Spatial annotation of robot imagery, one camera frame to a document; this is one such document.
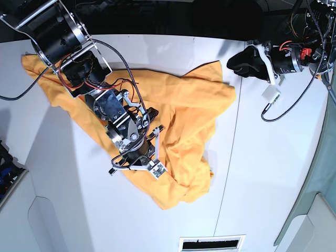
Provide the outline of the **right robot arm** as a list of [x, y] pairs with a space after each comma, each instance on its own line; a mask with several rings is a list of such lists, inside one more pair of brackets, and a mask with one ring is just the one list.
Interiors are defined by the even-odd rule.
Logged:
[[166, 167], [159, 160], [160, 132], [150, 129], [158, 112], [144, 101], [133, 101], [121, 85], [133, 76], [106, 82], [112, 69], [98, 49], [84, 23], [62, 1], [1, 1], [1, 21], [26, 35], [46, 68], [57, 75], [73, 97], [84, 96], [100, 120], [119, 155], [112, 159], [110, 174], [117, 170], [148, 171], [159, 178]]

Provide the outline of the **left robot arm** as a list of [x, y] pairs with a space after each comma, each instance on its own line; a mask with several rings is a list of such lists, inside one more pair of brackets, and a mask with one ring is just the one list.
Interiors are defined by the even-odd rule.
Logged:
[[279, 44], [250, 40], [246, 48], [232, 56], [227, 67], [241, 77], [256, 77], [273, 83], [279, 76], [305, 69], [317, 76], [332, 70], [335, 61], [335, 1], [309, 3], [304, 17], [304, 29], [297, 32], [293, 8], [286, 23], [293, 35]]

